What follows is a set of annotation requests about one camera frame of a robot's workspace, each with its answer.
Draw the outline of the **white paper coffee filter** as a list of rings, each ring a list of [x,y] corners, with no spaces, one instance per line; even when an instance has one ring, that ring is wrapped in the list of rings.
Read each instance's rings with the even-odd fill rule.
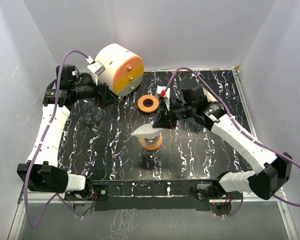
[[[165,128],[153,128],[153,125],[151,123],[143,124],[137,129],[135,129],[131,136],[137,137],[137,138],[145,138],[145,139],[154,139],[159,134],[165,132],[167,129]]]

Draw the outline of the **glass carafe with brown band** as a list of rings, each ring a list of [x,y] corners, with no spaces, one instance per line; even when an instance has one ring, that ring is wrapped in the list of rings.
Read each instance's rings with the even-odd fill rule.
[[[156,164],[160,161],[160,151],[147,151],[147,150],[143,150],[142,152],[142,159],[146,164]]]

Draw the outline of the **clear glass dripper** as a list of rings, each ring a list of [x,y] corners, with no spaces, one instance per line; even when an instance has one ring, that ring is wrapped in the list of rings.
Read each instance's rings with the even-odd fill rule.
[[[144,137],[140,137],[139,139],[140,144],[147,149],[154,149],[154,148],[158,148],[161,146],[162,142],[163,142],[163,138],[162,136],[157,136],[153,139],[149,139],[149,138],[144,138]]]

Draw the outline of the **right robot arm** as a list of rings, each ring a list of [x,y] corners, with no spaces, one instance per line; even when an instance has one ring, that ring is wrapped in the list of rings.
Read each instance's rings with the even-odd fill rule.
[[[211,197],[225,198],[231,192],[254,193],[269,200],[289,179],[292,164],[257,144],[257,140],[230,117],[217,101],[210,101],[205,89],[198,85],[182,90],[183,100],[170,96],[164,86],[156,88],[159,115],[155,129],[174,129],[178,120],[193,118],[198,124],[222,138],[251,166],[251,171],[224,172],[204,190]]]

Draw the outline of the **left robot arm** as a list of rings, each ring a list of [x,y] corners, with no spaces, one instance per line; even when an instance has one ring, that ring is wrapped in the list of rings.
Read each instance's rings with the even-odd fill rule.
[[[76,192],[83,200],[93,195],[92,185],[83,175],[71,174],[58,167],[58,155],[64,127],[71,108],[78,100],[95,99],[104,107],[111,91],[112,70],[94,61],[89,73],[79,73],[73,64],[58,65],[56,79],[46,88],[43,98],[42,119],[33,149],[26,161],[17,166],[17,174],[24,187],[32,192]]]

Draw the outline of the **white round drawer cabinet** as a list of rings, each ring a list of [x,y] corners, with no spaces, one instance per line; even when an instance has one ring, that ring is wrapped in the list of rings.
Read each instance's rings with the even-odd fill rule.
[[[123,46],[112,43],[104,47],[95,61],[105,70],[94,79],[97,83],[107,84],[118,97],[129,95],[141,84],[145,71],[143,59]]]

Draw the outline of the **coffee filter packet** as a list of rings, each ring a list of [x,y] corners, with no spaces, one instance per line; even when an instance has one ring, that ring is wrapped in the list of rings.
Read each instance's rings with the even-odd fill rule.
[[[218,102],[218,100],[207,90],[204,90],[204,95],[209,103]]]

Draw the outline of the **dark glass dripper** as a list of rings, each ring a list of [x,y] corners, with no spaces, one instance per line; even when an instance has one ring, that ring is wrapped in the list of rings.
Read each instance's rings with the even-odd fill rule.
[[[179,122],[180,127],[183,130],[189,131],[189,132],[192,132],[195,134],[198,134],[203,129],[203,126],[200,125],[199,123],[197,123],[193,117],[187,118],[187,119],[181,119],[178,122]]]

